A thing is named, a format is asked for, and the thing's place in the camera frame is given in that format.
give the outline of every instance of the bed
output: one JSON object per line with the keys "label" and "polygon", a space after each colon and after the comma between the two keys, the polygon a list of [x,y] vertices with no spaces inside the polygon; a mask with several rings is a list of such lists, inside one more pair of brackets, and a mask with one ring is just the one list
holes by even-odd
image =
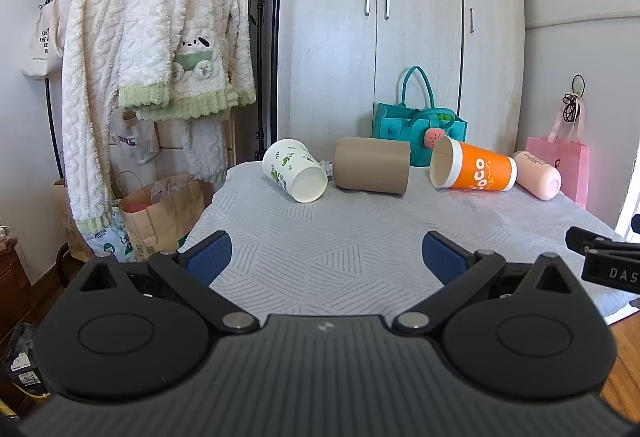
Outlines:
{"label": "bed", "polygon": [[[470,251],[508,261],[558,253],[576,276],[584,258],[564,245],[570,226],[621,240],[562,194],[542,202],[518,186],[506,193],[435,190],[428,168],[411,168],[404,196],[346,191],[299,204],[262,173],[235,166],[182,251],[216,230],[228,232],[232,259],[210,284],[264,323],[269,314],[381,314],[387,321],[442,283],[422,261],[422,238],[437,230]],[[581,281],[607,322],[637,309],[637,295]]]}

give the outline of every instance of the orange paper cup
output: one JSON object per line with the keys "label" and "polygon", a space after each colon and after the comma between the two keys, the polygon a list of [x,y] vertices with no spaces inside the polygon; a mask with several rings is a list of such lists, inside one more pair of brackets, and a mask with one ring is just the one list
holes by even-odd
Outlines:
{"label": "orange paper cup", "polygon": [[513,187],[517,171],[511,157],[450,137],[439,139],[431,155],[434,188],[505,192]]}

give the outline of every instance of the bag handle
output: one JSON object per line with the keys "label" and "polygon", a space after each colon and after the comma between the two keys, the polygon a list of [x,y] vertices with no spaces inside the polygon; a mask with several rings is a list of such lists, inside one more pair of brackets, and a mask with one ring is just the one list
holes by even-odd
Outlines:
{"label": "bag handle", "polygon": [[138,177],[135,173],[133,173],[132,171],[129,171],[129,170],[125,170],[124,172],[120,172],[120,173],[118,173],[116,175],[116,186],[118,187],[118,189],[120,191],[120,194],[123,197],[126,197],[127,194],[122,191],[122,187],[120,186],[120,183],[118,182],[118,179],[120,178],[121,175],[123,175],[125,173],[130,173],[131,175],[133,175],[136,179],[138,179],[138,182],[140,184],[140,189],[144,188],[144,186],[142,185],[142,181],[140,180],[140,177]]}
{"label": "bag handle", "polygon": [[425,117],[431,118],[433,116],[438,117],[438,115],[442,115],[442,114],[451,116],[450,121],[446,122],[443,126],[439,127],[439,128],[442,128],[443,130],[447,130],[448,128],[451,128],[457,120],[460,120],[460,118],[456,115],[456,113],[449,108],[428,108],[427,110],[420,110],[420,112],[416,113],[414,117],[412,117],[411,120],[409,121],[409,126],[413,126],[413,124],[418,119],[424,119]]}
{"label": "bag handle", "polygon": [[[580,96],[577,96],[577,94],[574,94],[574,97],[575,97],[575,104],[577,107],[577,110],[575,113],[576,114],[575,121],[571,125],[571,130],[569,130],[569,132],[563,135],[561,138],[571,142],[575,133],[576,134],[575,141],[582,144],[582,139],[584,135],[584,114],[585,114],[584,100]],[[560,125],[564,121],[564,119],[562,118],[563,111],[564,111],[564,106],[561,105],[558,115],[556,115],[556,120],[554,121],[554,125],[551,128],[551,132],[549,133],[549,137],[547,139],[548,142],[555,141],[556,137],[558,136]]]}
{"label": "bag handle", "polygon": [[404,104],[404,99],[406,97],[406,84],[409,82],[409,78],[411,77],[411,74],[414,73],[414,70],[418,70],[418,72],[421,73],[422,79],[424,80],[424,83],[427,85],[427,92],[429,93],[429,99],[431,101],[431,102],[427,103],[428,108],[435,107],[436,106],[436,102],[433,99],[433,91],[431,90],[431,83],[429,82],[429,78],[424,73],[424,70],[422,70],[421,67],[418,67],[418,65],[415,65],[414,67],[411,67],[407,71],[406,76],[404,77],[404,83],[402,84],[402,101],[400,101],[400,104]]}

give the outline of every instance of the blue gripper pad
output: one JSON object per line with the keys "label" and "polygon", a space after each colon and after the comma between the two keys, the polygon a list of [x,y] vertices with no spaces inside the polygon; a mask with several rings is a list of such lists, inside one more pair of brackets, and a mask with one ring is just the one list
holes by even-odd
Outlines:
{"label": "blue gripper pad", "polygon": [[231,249],[231,237],[228,233],[216,231],[181,253],[178,263],[208,287],[231,262]]}
{"label": "blue gripper pad", "polygon": [[430,231],[422,239],[422,261],[443,285],[448,285],[468,269],[468,257],[472,255],[450,243],[454,250],[437,237],[441,235]]}

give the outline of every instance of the wardrobe door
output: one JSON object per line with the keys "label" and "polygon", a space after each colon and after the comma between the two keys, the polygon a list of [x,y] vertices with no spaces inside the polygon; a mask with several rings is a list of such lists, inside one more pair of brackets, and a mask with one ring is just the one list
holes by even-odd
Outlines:
{"label": "wardrobe door", "polygon": [[465,0],[460,116],[466,141],[513,153],[524,66],[524,0]]}
{"label": "wardrobe door", "polygon": [[[378,0],[376,103],[398,102],[404,72],[420,65],[431,81],[436,105],[457,111],[461,50],[462,0]],[[424,107],[423,88],[412,77],[408,106]]]}
{"label": "wardrobe door", "polygon": [[278,138],[318,160],[345,136],[370,136],[376,0],[280,0]]}

